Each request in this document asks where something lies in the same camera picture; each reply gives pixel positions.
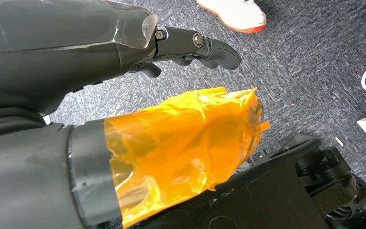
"transparent plastic film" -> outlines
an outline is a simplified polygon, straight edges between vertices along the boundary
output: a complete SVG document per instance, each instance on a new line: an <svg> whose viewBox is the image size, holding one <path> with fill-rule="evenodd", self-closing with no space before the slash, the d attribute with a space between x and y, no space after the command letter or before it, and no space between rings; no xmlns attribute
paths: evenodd
<svg viewBox="0 0 366 229"><path fill-rule="evenodd" d="M124 228L228 180L270 127L256 90L190 91L105 120Z"/></svg>

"prosthetic hand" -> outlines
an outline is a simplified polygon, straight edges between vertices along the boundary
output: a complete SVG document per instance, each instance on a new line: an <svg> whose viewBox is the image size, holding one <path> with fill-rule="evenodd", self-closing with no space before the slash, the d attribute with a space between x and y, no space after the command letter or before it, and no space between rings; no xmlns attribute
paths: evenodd
<svg viewBox="0 0 366 229"><path fill-rule="evenodd" d="M46 126L65 94L154 63L233 70L228 44L157 27L107 0L0 0L0 229L78 229L119 218L103 120Z"/></svg>

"screw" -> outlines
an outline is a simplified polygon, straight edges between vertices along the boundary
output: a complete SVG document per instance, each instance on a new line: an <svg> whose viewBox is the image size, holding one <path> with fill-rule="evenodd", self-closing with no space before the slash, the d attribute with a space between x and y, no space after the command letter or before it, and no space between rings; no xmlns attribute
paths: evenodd
<svg viewBox="0 0 366 229"><path fill-rule="evenodd" d="M165 33L162 30L158 30L155 32L155 38L160 40L165 38Z"/></svg>
<svg viewBox="0 0 366 229"><path fill-rule="evenodd" d="M193 43L197 48L201 48L203 45L203 36L196 32L193 36Z"/></svg>

